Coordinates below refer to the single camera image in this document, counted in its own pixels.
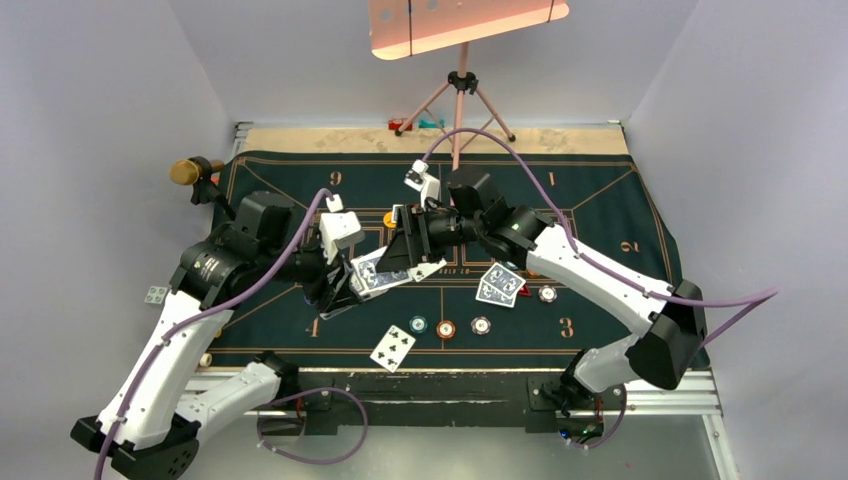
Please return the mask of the orange poker chip stack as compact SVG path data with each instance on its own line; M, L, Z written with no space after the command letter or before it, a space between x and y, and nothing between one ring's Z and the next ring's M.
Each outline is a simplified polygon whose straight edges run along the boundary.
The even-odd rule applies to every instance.
M442 320L436 325L436 334L442 340L452 339L456 331L456 325L450 320Z

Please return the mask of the blue playing card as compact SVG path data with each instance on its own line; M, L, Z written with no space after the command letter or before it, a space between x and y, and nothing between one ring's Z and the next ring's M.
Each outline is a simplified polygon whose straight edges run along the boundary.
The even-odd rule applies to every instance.
M525 286L526 280L501 263L494 263L482 280L502 294L513 297Z
M504 294L491 284L481 281L475 294L475 300L491 305L501 306L505 308L513 308L515 305L515 297Z
M402 204L394 204L392 206L391 222L395 225L397 225L400 222L402 208L403 208Z

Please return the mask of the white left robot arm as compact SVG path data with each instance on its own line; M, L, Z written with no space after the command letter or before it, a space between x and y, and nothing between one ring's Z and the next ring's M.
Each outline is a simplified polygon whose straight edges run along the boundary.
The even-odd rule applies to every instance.
M341 252L364 236L356 214L325 189L296 230L292 211L282 195L252 193L183 252L127 380L99 414L72 428L72 438L97 454L97 474L111 468L127 479L177 479L203 443L244 413L284 409L305 396L297 366L270 351L218 386L183 395L216 335L266 284L298 283L311 303L326 307L345 283L349 265Z

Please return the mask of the blue playing card deck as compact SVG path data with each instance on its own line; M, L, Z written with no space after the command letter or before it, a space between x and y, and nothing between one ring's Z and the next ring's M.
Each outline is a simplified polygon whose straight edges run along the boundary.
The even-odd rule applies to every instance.
M412 281L408 270L383 273L376 270L376 265L386 250L386 247L382 247L351 260L350 285L360 299L369 300L384 294L388 289Z

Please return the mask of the green blue poker chip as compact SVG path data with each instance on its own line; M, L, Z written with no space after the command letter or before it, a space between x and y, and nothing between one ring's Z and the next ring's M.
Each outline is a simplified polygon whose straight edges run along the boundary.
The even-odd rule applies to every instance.
M422 334L428 329L428 321L423 316L413 316L409 321L409 329L414 334Z

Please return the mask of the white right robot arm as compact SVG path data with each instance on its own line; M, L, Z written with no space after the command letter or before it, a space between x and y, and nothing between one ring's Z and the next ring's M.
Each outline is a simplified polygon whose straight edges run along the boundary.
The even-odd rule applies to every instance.
M672 286L641 276L577 242L565 220L511 206L492 176L461 167L446 179L451 206L424 196L399 210L397 231L376 263L379 273L440 260L453 246L477 242L494 259L555 280L611 314L629 336L578 354L561 376L564 399L584 407L606 389L644 380L664 390L681 382L706 337L691 282Z

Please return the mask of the white blue chip stack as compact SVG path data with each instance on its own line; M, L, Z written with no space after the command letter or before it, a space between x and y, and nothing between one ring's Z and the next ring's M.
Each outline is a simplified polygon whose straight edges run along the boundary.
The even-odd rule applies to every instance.
M475 317L470 326L472 332L476 335L487 335L492 328L490 320L484 316Z

